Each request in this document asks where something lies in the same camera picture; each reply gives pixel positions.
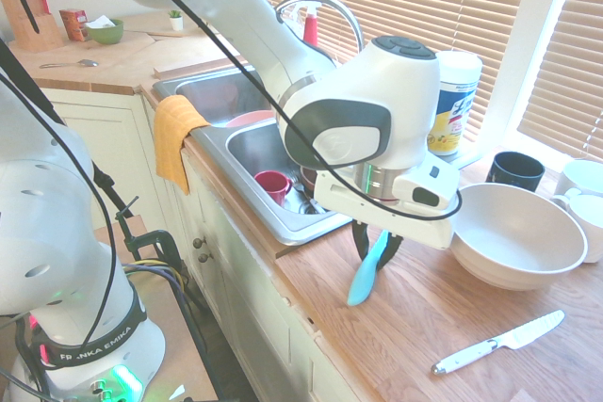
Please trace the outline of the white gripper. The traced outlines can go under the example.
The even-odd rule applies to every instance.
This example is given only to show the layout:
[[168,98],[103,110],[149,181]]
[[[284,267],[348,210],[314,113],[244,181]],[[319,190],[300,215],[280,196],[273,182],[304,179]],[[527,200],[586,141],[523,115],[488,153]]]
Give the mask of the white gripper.
[[354,219],[351,223],[352,237],[361,260],[364,260],[369,252],[367,224],[388,230],[381,232],[376,242],[379,254],[377,270],[381,270],[395,256],[403,237],[431,248],[446,249],[454,235],[455,216],[424,220],[387,212],[352,193],[329,171],[317,173],[314,198],[323,208]]

